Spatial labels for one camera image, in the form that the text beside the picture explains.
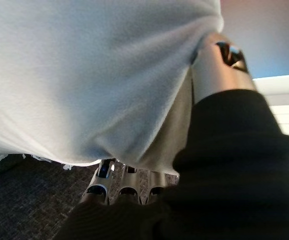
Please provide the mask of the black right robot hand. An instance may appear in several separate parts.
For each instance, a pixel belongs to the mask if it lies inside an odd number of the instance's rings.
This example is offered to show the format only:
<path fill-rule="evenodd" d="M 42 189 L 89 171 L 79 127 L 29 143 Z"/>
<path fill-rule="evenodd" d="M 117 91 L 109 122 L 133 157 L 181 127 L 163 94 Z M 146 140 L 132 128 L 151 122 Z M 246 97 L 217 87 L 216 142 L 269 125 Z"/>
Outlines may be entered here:
<path fill-rule="evenodd" d="M 289 135 L 258 93 L 243 53 L 210 33 L 192 61 L 179 182 L 146 205 L 123 192 L 105 205 L 89 188 L 57 240 L 289 240 Z"/>

